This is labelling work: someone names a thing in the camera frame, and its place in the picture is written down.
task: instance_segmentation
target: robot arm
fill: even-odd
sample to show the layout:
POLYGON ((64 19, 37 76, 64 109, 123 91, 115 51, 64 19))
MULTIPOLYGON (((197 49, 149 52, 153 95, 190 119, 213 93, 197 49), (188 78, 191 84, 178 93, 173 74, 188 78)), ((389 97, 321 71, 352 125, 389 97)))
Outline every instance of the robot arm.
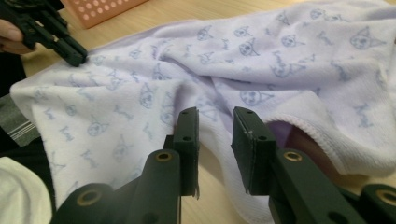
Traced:
POLYGON ((199 197, 198 110, 180 112, 163 149, 148 155, 141 176, 113 190, 93 183, 76 189, 50 224, 180 223, 182 196, 199 197))
POLYGON ((0 19, 20 28, 29 49, 40 43, 75 67, 85 63, 87 50, 70 36, 67 22, 45 0, 0 0, 0 19))
POLYGON ((336 187, 302 151, 277 148, 253 111, 236 107, 233 154, 250 195, 269 196, 275 223, 396 223, 396 189, 370 184, 361 195, 336 187))

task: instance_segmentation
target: fabric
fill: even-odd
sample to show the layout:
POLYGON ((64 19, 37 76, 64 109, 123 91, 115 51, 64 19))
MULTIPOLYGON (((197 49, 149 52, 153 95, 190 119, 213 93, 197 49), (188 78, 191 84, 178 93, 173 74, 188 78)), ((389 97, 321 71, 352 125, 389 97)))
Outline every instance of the fabric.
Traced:
POLYGON ((52 216, 40 178, 14 160, 0 158, 0 223, 43 224, 52 216))
POLYGON ((10 95, 0 97, 0 152, 27 146, 40 136, 34 124, 15 106, 10 95))
POLYGON ((58 206, 85 184, 139 176, 178 112, 196 106, 231 201, 249 223, 266 223, 267 198, 245 194, 230 148, 234 107, 273 124, 280 145, 291 125, 304 130, 341 174, 392 173, 394 24, 396 7, 374 0, 180 21, 92 50, 79 68, 57 63, 11 95, 42 134, 58 206))
POLYGON ((33 172, 44 183, 47 188, 51 209, 56 211, 55 206, 55 190, 52 184, 52 176, 50 172, 50 165, 47 160, 47 155, 44 150, 41 138, 37 138, 24 147, 10 148, 0 152, 0 158, 10 158, 22 167, 33 172))

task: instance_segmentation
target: wooden table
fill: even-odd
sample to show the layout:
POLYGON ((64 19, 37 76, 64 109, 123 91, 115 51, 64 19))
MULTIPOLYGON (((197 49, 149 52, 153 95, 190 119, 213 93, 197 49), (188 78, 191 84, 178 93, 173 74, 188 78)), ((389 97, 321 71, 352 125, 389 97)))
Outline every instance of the wooden table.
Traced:
MULTIPOLYGON (((72 36, 86 49, 93 49, 126 35, 142 32, 170 21, 190 19, 211 20, 229 18, 255 11, 286 7, 304 0, 149 0, 128 10, 116 18, 84 30, 66 10, 62 16, 69 22, 72 36)), ((396 0, 388 0, 396 5, 396 0)), ((60 57, 52 50, 38 46, 37 51, 22 56, 27 76, 58 62, 60 57)), ((231 205, 222 184, 219 162, 211 152, 202 148, 200 155, 199 201, 183 198, 182 223, 246 223, 231 205)), ((385 183, 396 187, 396 174, 387 178, 371 178, 362 175, 335 175, 332 180, 354 192, 360 192, 367 183, 385 183)))

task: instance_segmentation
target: black plastic bracket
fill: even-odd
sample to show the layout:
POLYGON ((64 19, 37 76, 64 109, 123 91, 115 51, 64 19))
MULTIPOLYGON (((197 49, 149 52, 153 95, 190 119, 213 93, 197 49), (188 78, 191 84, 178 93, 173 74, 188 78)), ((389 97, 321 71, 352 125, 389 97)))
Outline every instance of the black plastic bracket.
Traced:
POLYGON ((180 112, 174 135, 149 154, 142 175, 113 190, 90 184, 75 190, 51 224, 176 224, 181 196, 198 191, 198 111, 180 112))
POLYGON ((236 107, 233 153, 251 195, 269 195, 276 223, 396 223, 396 189, 368 185, 361 196, 337 188, 302 151, 279 149, 267 126, 236 107))

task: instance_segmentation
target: orange basket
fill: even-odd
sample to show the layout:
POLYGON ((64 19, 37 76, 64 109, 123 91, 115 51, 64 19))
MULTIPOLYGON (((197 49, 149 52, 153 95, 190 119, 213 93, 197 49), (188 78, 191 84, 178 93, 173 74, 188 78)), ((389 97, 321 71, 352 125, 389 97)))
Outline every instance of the orange basket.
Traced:
POLYGON ((86 29, 148 0, 61 0, 86 29))

